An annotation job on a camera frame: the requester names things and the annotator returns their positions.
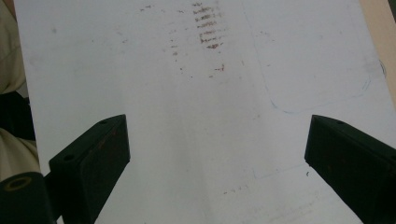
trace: wooden edge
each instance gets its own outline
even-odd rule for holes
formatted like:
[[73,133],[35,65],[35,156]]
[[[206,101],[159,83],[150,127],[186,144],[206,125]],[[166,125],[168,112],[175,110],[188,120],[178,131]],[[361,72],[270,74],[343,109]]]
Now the wooden edge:
[[378,57],[386,69],[389,92],[396,108],[396,22],[388,0],[360,0]]

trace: pencil mark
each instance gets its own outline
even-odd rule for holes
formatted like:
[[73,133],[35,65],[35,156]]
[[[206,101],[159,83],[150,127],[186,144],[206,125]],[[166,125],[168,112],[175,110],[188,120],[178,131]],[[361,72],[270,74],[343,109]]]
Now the pencil mark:
[[296,169],[296,168],[299,168],[299,167],[302,167],[302,166],[305,166],[305,164],[298,164],[298,165],[291,166],[291,167],[288,167],[288,168],[285,168],[285,169],[281,169],[281,170],[277,170],[276,169],[274,172],[272,172],[270,174],[267,174],[267,175],[258,175],[258,174],[256,174],[256,170],[254,168],[252,168],[251,170],[252,170],[252,173],[253,173],[253,177],[255,179],[265,179],[265,178],[271,177],[273,175],[279,175],[281,173],[285,173],[287,171],[290,171],[290,170],[293,170],[293,169]]

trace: white surface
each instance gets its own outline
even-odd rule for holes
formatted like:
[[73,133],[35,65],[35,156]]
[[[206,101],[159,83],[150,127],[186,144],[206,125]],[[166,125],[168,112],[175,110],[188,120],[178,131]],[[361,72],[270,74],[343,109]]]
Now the white surface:
[[396,146],[358,0],[16,7],[45,174],[127,115],[133,160],[97,223],[361,223],[304,162],[312,114]]

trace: paper sheet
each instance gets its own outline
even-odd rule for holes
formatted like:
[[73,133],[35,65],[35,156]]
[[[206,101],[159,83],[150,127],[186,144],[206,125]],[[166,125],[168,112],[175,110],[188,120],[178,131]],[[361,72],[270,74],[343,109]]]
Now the paper sheet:
[[16,7],[45,174],[127,115],[132,162],[97,223],[361,223],[304,162],[312,114],[396,146],[358,0]]

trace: beige fabric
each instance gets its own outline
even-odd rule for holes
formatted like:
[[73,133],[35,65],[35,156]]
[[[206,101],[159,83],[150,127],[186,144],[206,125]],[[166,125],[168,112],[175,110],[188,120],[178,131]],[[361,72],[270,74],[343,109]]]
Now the beige fabric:
[[[0,0],[0,94],[16,91],[24,82],[17,22]],[[40,172],[35,141],[0,129],[0,181],[31,171]]]
[[0,129],[0,181],[25,172],[40,172],[35,141]]
[[0,0],[0,94],[16,91],[25,79],[18,25]]

